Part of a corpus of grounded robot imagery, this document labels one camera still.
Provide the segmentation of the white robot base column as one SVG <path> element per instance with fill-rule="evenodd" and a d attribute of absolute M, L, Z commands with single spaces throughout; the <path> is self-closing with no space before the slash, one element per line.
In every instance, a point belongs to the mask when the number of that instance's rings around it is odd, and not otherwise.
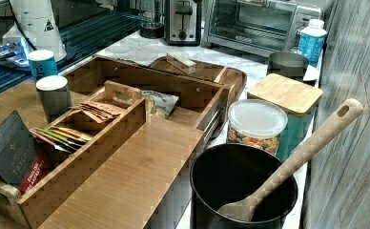
<path fill-rule="evenodd" d="M 51 51 L 56 62 L 67 56 L 55 23 L 51 0 L 9 0 L 9 3 L 13 25 L 3 35 L 4 41 L 23 37 L 30 51 Z"/>

